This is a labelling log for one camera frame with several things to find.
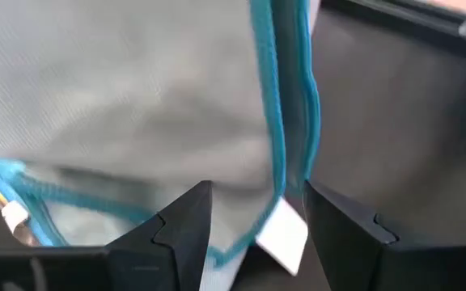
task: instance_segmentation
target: blue edge binding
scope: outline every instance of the blue edge binding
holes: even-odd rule
[[[272,213],[278,199],[286,188],[286,154],[285,139],[282,123],[282,110],[278,90],[277,56],[273,29],[273,13],[270,0],[254,0],[251,3],[252,26],[255,31],[257,55],[261,68],[261,84],[264,99],[265,116],[273,144],[273,183],[274,195],[265,211],[254,223],[249,232],[244,234],[229,250],[222,252],[215,247],[209,247],[208,255],[215,259],[215,267],[220,268],[238,255],[253,241],[256,234],[264,225],[267,217]],[[303,92],[305,92],[305,114],[308,124],[305,136],[304,163],[301,176],[310,178],[311,168],[316,156],[316,149],[320,139],[320,105],[316,82],[311,69],[311,42],[308,27],[308,0],[296,0],[297,21],[296,30],[299,34],[299,68],[303,74]],[[27,179],[20,173],[24,165],[21,162],[0,160],[0,192],[7,200],[17,200],[26,205],[32,219],[29,226],[32,232],[44,246],[62,247],[68,243],[52,223],[51,217],[43,199],[77,205],[129,219],[140,224],[149,219],[153,213],[129,206],[120,206],[110,201],[104,201],[80,193],[71,192],[64,188],[38,183]]]

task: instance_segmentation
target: white tag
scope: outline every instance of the white tag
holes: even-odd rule
[[[14,233],[15,228],[29,218],[28,211],[15,200],[9,202],[1,209],[1,215],[5,219],[11,233]]]
[[[273,213],[256,236],[256,243],[292,276],[296,276],[307,236],[307,223],[285,199],[280,198]]]

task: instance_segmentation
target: black frame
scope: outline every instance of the black frame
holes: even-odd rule
[[[466,245],[420,243],[324,185],[305,186],[312,240],[332,291],[466,291]]]
[[[107,246],[0,249],[0,290],[198,291],[210,222],[203,181]]]
[[[459,34],[466,15],[407,0],[323,0],[336,11],[466,58],[466,36]]]

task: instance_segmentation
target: gray fabric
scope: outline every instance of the gray fabric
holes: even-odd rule
[[[0,0],[0,157],[153,211],[211,179],[225,251],[273,195],[252,33],[244,0]]]
[[[74,246],[104,246],[135,225],[106,213],[47,201],[49,215],[64,239]]]

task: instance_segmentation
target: black surface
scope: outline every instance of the black surface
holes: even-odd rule
[[[466,245],[421,244],[324,185],[307,183],[305,191],[311,236],[333,291],[466,291]]]
[[[0,289],[197,291],[210,224],[211,182],[203,181],[107,246],[12,247],[9,238]]]

